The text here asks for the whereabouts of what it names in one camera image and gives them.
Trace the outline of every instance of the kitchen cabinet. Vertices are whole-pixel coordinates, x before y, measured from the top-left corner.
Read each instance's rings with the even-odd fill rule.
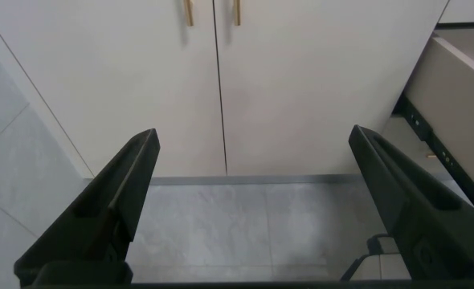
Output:
[[[156,128],[156,177],[222,176],[212,1],[0,0],[0,35],[96,175]]]
[[[358,173],[447,0],[234,3],[0,0],[0,35],[95,175],[147,128],[155,177]]]
[[[474,22],[474,0],[450,0],[439,23]]]
[[[446,0],[215,1],[228,175],[356,173]]]

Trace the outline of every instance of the white cabinet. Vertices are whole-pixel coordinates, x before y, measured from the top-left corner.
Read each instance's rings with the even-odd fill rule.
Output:
[[[213,5],[0,0],[0,34],[90,170],[156,128],[156,177],[225,171]]]
[[[474,0],[450,0],[439,23],[474,22]]]
[[[147,128],[155,177],[357,173],[351,128],[382,131],[447,0],[242,0],[241,26],[231,0],[191,2],[188,27],[179,0],[0,0],[94,174]]]
[[[229,175],[355,173],[447,0],[215,1]]]

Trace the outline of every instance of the gray tile floor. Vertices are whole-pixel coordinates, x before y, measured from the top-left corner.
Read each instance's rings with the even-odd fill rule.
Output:
[[[363,182],[150,188],[135,283],[336,280],[385,233]]]

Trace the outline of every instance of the gold cabinet handle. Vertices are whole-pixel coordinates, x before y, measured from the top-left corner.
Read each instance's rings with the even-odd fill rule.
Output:
[[[192,19],[192,1],[191,0],[183,0],[183,6],[186,10],[187,26],[194,26],[194,20]]]
[[[234,0],[234,25],[240,26],[240,0]]]

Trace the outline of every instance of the black plastic arm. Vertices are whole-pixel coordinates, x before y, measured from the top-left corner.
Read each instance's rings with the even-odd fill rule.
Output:
[[[412,279],[474,279],[474,208],[376,132],[349,145]]]
[[[124,260],[159,151],[154,129],[130,139],[15,263],[21,287],[36,279],[41,284],[74,283],[82,275],[91,278],[83,284],[129,283],[132,272]]]

